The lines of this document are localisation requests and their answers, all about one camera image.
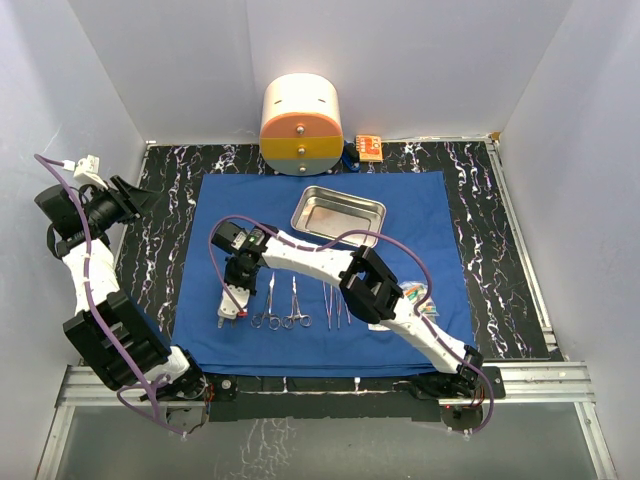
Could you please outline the remaining ring-handled clamp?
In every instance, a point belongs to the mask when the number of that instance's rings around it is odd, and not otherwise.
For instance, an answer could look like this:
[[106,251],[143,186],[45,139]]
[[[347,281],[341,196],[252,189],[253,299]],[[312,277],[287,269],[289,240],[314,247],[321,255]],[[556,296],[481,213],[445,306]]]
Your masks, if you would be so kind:
[[267,296],[267,321],[268,327],[273,331],[281,328],[281,318],[273,310],[274,290],[275,274],[272,273],[269,280],[269,291]]

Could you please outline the steel forceps ring handles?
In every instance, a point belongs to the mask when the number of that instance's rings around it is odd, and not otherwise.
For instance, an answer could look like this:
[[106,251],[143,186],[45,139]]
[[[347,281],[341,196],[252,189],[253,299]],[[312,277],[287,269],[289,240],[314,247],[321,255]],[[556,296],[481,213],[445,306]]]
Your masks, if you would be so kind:
[[303,314],[300,308],[296,277],[292,277],[291,311],[281,319],[281,326],[285,329],[293,329],[296,324],[303,328],[309,328],[312,318],[309,314]]

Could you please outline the blue surgical cloth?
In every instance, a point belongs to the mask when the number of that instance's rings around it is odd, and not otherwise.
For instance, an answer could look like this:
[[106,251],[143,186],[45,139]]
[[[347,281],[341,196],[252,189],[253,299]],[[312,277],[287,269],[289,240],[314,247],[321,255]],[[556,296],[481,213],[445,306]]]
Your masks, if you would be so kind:
[[[472,315],[457,233],[452,224],[447,189],[441,172],[347,173],[317,177],[248,174],[208,174],[197,199],[187,250],[172,340],[186,349],[209,373],[252,376],[353,377],[404,376],[428,372],[431,363],[391,331],[374,332],[354,317],[347,324],[342,309],[336,330],[333,305],[328,330],[322,284],[304,275],[263,269],[249,311],[261,312],[275,274],[273,310],[289,313],[292,277],[296,277],[299,302],[309,314],[309,328],[271,330],[253,328],[249,318],[218,329],[222,287],[213,267],[224,267],[225,255],[208,250],[212,227],[228,215],[289,230],[290,220],[303,190],[317,185],[376,200],[386,206],[383,233],[413,251],[428,269],[434,283],[431,298],[439,316],[437,325],[451,336],[472,344]],[[377,253],[400,282],[421,281],[424,274],[406,253],[383,242]]]

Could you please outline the long serrated steel forceps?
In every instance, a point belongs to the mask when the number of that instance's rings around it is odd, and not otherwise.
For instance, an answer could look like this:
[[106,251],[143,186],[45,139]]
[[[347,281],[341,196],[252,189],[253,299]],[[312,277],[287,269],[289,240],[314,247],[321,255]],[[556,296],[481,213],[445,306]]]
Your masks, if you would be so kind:
[[331,285],[327,285],[326,283],[322,284],[323,287],[323,296],[324,296],[324,305],[327,315],[327,327],[328,330],[332,329],[332,316],[333,316],[333,287]]

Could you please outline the steel tweezers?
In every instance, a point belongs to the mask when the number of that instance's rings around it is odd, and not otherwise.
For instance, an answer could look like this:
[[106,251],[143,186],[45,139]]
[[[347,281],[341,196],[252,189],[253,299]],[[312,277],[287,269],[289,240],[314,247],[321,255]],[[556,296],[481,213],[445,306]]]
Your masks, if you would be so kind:
[[350,313],[350,311],[349,311],[348,305],[347,305],[346,300],[344,299],[344,297],[343,297],[343,299],[342,299],[342,300],[343,300],[344,309],[345,309],[346,316],[347,316],[347,324],[348,324],[348,325],[351,325],[351,324],[352,324],[351,313]]
[[339,291],[335,292],[335,304],[336,304],[336,330],[341,329],[341,315],[342,315],[342,298]]

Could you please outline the steel instrument tray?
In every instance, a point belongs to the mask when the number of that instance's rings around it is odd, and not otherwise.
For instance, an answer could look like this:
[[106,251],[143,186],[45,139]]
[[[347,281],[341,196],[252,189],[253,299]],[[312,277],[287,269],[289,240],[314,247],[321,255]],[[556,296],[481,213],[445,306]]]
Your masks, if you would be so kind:
[[379,201],[312,185],[303,190],[290,225],[297,232],[334,240],[351,230],[380,233],[386,213]]

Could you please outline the long white green pouch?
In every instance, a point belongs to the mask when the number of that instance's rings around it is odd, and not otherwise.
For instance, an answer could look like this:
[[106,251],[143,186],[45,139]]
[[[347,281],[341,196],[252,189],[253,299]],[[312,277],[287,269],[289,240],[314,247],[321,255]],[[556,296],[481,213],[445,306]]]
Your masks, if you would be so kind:
[[374,331],[374,332],[386,332],[386,331],[388,331],[388,328],[386,328],[385,326],[383,326],[381,324],[369,324],[368,325],[368,329],[370,331]]

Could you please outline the white blue supply packet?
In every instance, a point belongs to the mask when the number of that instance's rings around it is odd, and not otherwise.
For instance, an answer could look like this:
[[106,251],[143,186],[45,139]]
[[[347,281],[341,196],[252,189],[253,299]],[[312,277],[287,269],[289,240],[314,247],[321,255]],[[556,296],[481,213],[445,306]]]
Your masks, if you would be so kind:
[[[400,288],[403,290],[404,295],[412,304],[417,304],[426,296],[428,285],[422,282],[405,281],[400,284]],[[431,297],[429,297],[425,302],[427,302],[428,300],[434,302]]]

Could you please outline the green clear supply packet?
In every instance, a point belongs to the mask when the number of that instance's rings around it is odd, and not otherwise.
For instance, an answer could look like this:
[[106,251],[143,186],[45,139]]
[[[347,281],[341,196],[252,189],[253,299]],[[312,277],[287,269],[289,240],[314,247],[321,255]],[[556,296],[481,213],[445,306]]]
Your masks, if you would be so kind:
[[431,300],[428,300],[427,302],[422,304],[419,308],[419,311],[422,315],[426,316],[432,322],[435,322],[436,318],[439,316],[437,307]]

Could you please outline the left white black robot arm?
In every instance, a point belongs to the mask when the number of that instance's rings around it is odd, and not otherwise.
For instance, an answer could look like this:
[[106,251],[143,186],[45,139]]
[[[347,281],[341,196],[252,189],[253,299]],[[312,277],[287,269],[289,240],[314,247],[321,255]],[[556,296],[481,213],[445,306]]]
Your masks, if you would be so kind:
[[107,231],[129,224],[151,211],[160,195],[135,187],[119,176],[108,186],[85,184],[75,197],[54,185],[35,199],[50,220],[47,246],[69,269],[76,290],[74,316],[63,330],[86,364],[106,387],[117,391],[137,383],[141,370],[148,381],[161,380],[160,399],[194,399],[207,376],[192,356],[170,345],[142,307],[116,278]]

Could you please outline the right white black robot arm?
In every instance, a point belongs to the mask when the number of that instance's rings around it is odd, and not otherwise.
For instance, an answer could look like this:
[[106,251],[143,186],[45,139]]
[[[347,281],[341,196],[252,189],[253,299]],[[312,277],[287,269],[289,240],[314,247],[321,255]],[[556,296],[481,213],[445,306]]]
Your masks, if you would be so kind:
[[222,218],[212,227],[208,239],[209,251],[218,248],[227,254],[224,267],[212,261],[222,286],[219,316],[236,319],[247,315],[249,297],[256,293],[257,274],[262,268],[306,275],[338,289],[352,316],[388,328],[420,352],[447,376],[446,385],[453,394],[466,397],[479,388],[490,392],[490,381],[482,371],[482,354],[446,333],[421,311],[433,290],[422,260],[399,241],[372,234],[406,253],[424,274],[426,292],[411,301],[374,248],[334,248],[343,238],[357,233],[349,230],[324,245],[316,245],[246,216]]

